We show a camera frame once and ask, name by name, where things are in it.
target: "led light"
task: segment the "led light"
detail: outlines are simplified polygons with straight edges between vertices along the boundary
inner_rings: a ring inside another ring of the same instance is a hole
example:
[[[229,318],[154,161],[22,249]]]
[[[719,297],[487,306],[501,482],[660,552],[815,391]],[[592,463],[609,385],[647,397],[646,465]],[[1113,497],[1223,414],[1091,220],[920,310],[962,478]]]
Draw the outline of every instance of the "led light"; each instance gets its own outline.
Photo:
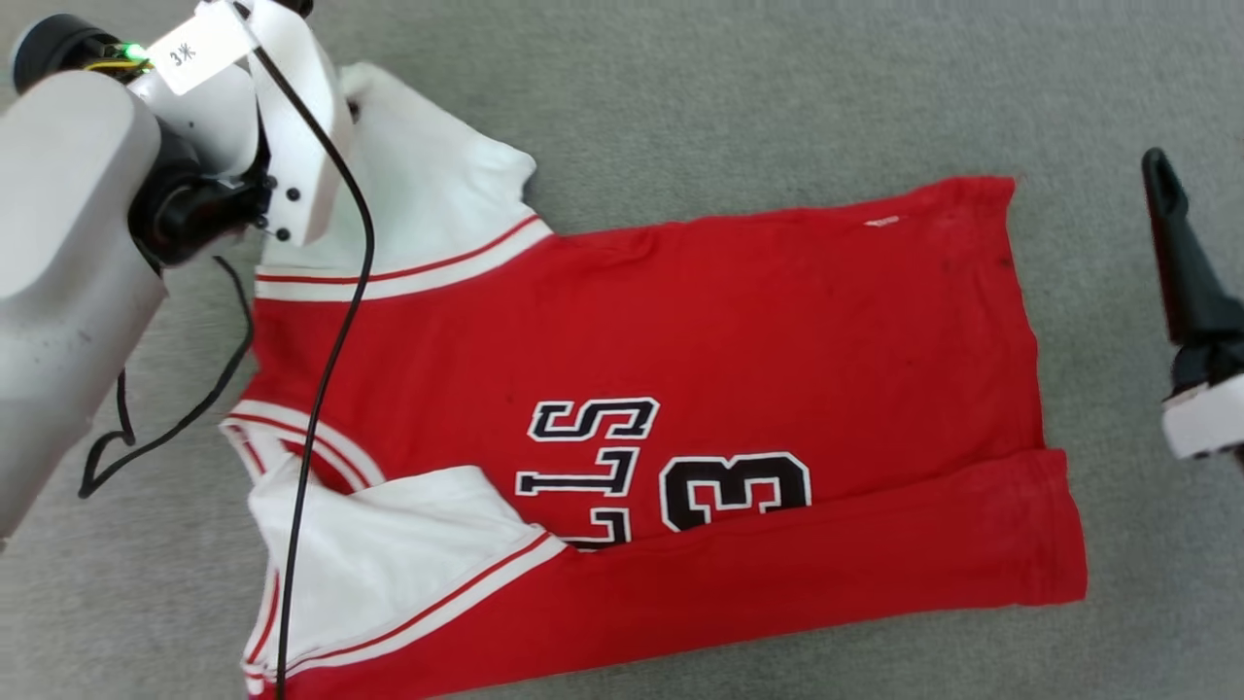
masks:
[[[126,46],[126,57],[131,61],[139,62],[149,58],[147,50],[137,44],[131,44]]]

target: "black lettering with white outline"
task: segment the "black lettering with white outline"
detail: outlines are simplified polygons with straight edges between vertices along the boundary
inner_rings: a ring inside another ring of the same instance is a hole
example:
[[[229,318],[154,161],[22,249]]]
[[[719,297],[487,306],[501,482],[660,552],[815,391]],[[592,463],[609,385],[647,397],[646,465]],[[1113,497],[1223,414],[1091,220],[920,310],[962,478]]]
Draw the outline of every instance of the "black lettering with white outline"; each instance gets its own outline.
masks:
[[[753,504],[753,487],[770,484],[774,500]],[[714,504],[695,501],[695,487],[713,489]],[[740,511],[759,506],[761,513],[799,509],[811,504],[807,467],[790,453],[724,458],[675,458],[661,471],[661,517],[674,532],[713,522],[714,511]]]
[[[519,472],[514,492],[519,496],[539,496],[541,491],[600,491],[607,497],[620,499],[631,492],[631,477],[634,476],[638,459],[638,448],[605,448],[597,453],[596,464],[610,467],[607,475]]]
[[[605,537],[562,537],[561,541],[578,550],[596,551],[631,542],[629,509],[592,509],[592,525],[605,526]]]
[[[592,399],[578,408],[573,425],[554,425],[575,410],[573,402],[541,402],[531,417],[527,435],[537,443],[583,443],[596,438],[605,417],[626,417],[627,423],[610,426],[610,440],[644,440],[661,404],[656,399]]]

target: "red and white shirt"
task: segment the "red and white shirt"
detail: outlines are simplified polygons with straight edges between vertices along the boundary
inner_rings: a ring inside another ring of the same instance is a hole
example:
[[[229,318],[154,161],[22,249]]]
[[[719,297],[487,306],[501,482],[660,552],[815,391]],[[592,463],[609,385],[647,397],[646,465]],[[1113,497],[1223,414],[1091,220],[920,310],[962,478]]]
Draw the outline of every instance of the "red and white shirt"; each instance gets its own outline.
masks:
[[[353,70],[347,92],[373,91],[360,158],[399,160],[360,173],[381,255],[315,446],[292,698],[1084,597],[1010,179],[561,237],[522,204],[530,157]],[[261,369],[224,423],[271,550],[256,696],[306,413],[355,290],[337,209],[325,240],[265,252]]]

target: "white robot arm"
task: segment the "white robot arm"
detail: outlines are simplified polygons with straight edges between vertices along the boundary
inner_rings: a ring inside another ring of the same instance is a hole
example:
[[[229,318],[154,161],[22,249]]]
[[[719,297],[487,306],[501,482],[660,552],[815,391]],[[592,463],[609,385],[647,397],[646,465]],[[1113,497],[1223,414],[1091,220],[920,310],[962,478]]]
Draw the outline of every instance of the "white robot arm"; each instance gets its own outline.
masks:
[[[1142,160],[1171,342],[1174,392],[1162,426],[1179,459],[1244,456],[1244,305],[1228,295],[1188,224],[1188,195],[1161,149]]]
[[[350,108],[310,2],[228,11],[347,152]],[[22,97],[0,119],[0,551],[90,430],[167,266],[249,225],[299,245],[325,233],[340,174],[256,51],[249,72],[229,65],[179,96],[159,58],[83,70],[138,47],[70,15],[19,42]]]

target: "gray fabric surface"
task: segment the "gray fabric surface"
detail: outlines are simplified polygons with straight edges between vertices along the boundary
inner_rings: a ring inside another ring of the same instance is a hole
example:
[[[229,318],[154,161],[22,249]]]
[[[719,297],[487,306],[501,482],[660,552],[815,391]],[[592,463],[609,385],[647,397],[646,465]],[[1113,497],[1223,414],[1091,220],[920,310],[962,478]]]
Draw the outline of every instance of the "gray fabric surface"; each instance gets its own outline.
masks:
[[[58,5],[141,40],[189,10]],[[1021,178],[1010,230],[1047,435],[1070,453],[1084,515],[1087,602],[860,624],[474,698],[1244,696],[1244,479],[1166,453],[1171,349],[1138,177],[1144,148],[1164,145],[1224,279],[1244,288],[1238,2],[320,5],[312,24],[338,62],[378,62],[534,154],[531,201],[565,233],[848,203],[958,173]],[[0,40],[49,11],[0,5]],[[168,282],[129,366],[144,438],[203,395],[241,333],[214,265]],[[75,497],[81,458],[0,560],[0,694],[240,696],[265,557],[214,420],[90,502]]]

